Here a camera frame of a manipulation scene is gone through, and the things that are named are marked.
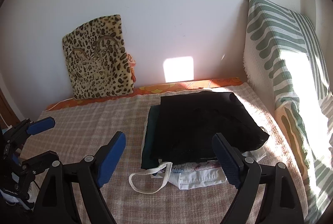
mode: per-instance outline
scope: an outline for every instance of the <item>checkered bedsheet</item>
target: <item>checkered bedsheet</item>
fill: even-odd
[[[212,90],[233,91],[256,123],[268,131],[270,138],[265,144],[267,156],[259,163],[275,165],[281,161],[287,165],[302,204],[303,214],[306,215],[305,189],[294,156],[260,99],[247,83]],[[110,182],[101,188],[106,204],[117,223],[220,223],[236,194],[236,189],[227,182],[191,190],[179,190],[168,183],[152,195],[137,193],[129,185],[129,175],[140,168],[140,150],[149,108],[159,104],[161,96],[174,94],[177,93],[137,95],[56,111],[44,111],[39,119],[52,116],[56,126],[31,136],[24,145],[21,157],[28,159],[53,150],[58,153],[64,164],[79,162],[86,155],[95,154],[99,147],[107,144],[116,131],[122,131],[127,139],[126,148]],[[44,176],[45,173],[37,176],[36,181],[39,185]],[[161,184],[160,180],[138,176],[134,177],[133,181],[140,189],[156,189]],[[90,223],[78,184],[73,184],[73,189],[82,223]],[[263,191],[264,186],[259,186],[248,223],[255,222]]]

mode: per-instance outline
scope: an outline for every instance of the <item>green striped towel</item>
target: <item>green striped towel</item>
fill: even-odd
[[[315,223],[333,198],[333,97],[309,18],[249,0],[244,66],[292,149],[307,194],[306,223]]]

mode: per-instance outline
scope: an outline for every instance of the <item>white strap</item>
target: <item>white strap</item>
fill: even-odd
[[[151,191],[147,191],[147,190],[140,190],[138,189],[132,182],[132,177],[136,174],[138,175],[149,175],[149,174],[154,174],[158,171],[160,171],[161,169],[165,169],[165,174],[164,174],[164,177],[163,177],[163,182],[162,182],[162,185],[160,186],[159,189],[157,190],[151,190]],[[128,180],[129,180],[129,184],[132,186],[132,188],[136,191],[136,192],[139,192],[139,193],[142,193],[142,194],[154,194],[156,193],[157,191],[159,191],[160,189],[162,189],[163,187],[165,187],[165,185],[167,184],[168,180],[169,180],[169,177],[170,177],[170,172],[171,172],[171,167],[172,167],[172,162],[162,162],[157,168],[153,168],[153,169],[147,169],[146,171],[140,171],[140,172],[137,172],[137,173],[132,173]]]

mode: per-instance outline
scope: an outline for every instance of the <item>leopard print cushion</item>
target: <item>leopard print cushion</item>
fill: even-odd
[[[102,98],[133,93],[120,15],[85,23],[63,37],[74,98]]]

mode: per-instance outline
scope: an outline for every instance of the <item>folded black fabric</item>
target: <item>folded black fabric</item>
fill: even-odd
[[[163,96],[150,157],[174,164],[216,160],[215,133],[241,153],[259,149],[269,137],[232,92]]]

